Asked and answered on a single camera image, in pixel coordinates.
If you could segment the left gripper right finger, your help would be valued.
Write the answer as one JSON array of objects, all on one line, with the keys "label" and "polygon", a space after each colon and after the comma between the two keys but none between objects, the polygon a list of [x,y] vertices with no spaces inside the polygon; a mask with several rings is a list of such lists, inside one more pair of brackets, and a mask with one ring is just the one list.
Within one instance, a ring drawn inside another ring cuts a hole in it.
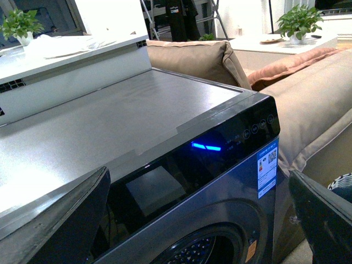
[{"label": "left gripper right finger", "polygon": [[289,191],[313,263],[351,263],[351,202],[294,170]]}]

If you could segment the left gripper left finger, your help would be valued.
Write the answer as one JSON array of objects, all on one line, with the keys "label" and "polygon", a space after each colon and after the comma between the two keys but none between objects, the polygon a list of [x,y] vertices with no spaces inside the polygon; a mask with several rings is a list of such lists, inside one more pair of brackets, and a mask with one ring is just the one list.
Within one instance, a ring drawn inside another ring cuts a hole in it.
[{"label": "left gripper left finger", "polygon": [[1,213],[1,263],[85,263],[103,217],[107,167]]}]

